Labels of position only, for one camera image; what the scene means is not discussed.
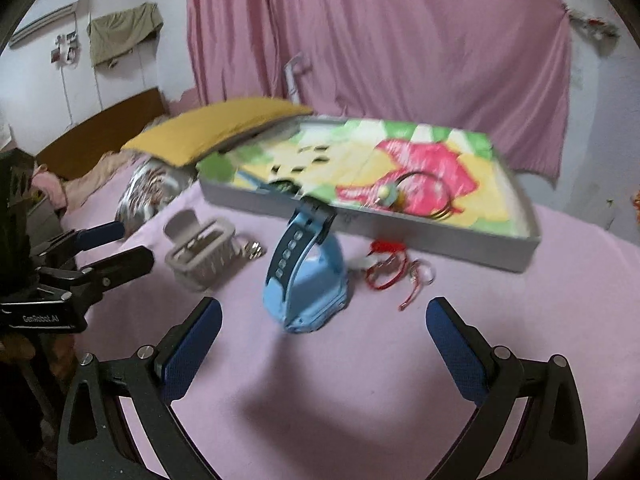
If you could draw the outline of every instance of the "curtain fold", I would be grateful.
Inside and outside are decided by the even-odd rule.
[[[203,102],[282,95],[280,70],[303,52],[298,88],[318,113],[484,132],[512,169],[558,177],[562,0],[189,0],[189,10]]]

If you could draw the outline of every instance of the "silver plastic bag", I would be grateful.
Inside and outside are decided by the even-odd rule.
[[[128,238],[196,180],[195,168],[174,168],[150,158],[135,171],[116,211]]]

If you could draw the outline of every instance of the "white wall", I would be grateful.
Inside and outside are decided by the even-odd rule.
[[[158,3],[164,27],[158,41],[158,86],[167,101],[180,99],[194,88],[187,48],[187,0],[151,0]]]
[[[71,1],[37,0],[23,24]],[[50,63],[50,51],[58,34],[74,30],[73,16],[52,23],[19,43],[16,48],[7,47],[2,52],[0,110],[11,125],[20,148],[36,154],[69,128],[101,109],[156,86],[155,42],[137,47],[112,70],[99,66],[94,75],[86,33],[89,12],[92,18],[96,18],[146,1],[83,0],[77,13],[80,44],[78,62],[62,69]]]
[[[609,230],[640,243],[630,197],[640,187],[640,48],[608,0],[565,0],[569,7],[616,23],[621,37],[600,56],[590,40],[572,30],[570,113],[557,185],[533,175],[519,180],[534,202],[578,218],[608,218]],[[590,202],[588,207],[580,204]]]

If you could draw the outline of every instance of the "blue smartwatch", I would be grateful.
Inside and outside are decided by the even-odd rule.
[[[287,332],[312,332],[347,303],[347,269],[340,243],[330,233],[335,209],[303,196],[278,243],[262,300]],[[319,256],[307,258],[317,245]]]

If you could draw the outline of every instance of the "blue gripper pad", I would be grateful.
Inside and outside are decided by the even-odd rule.
[[[76,250],[88,251],[109,242],[124,238],[124,224],[122,222],[109,222],[91,229],[78,232],[76,236]]]
[[[444,298],[429,302],[426,313],[427,330],[436,344],[460,394],[481,406],[489,393],[487,373],[471,349],[462,330],[472,329],[462,321]],[[491,347],[484,341],[488,351]]]
[[[221,327],[220,303],[203,298],[184,323],[174,326],[162,338],[154,368],[162,384],[160,396],[164,402],[169,404],[184,397]]]

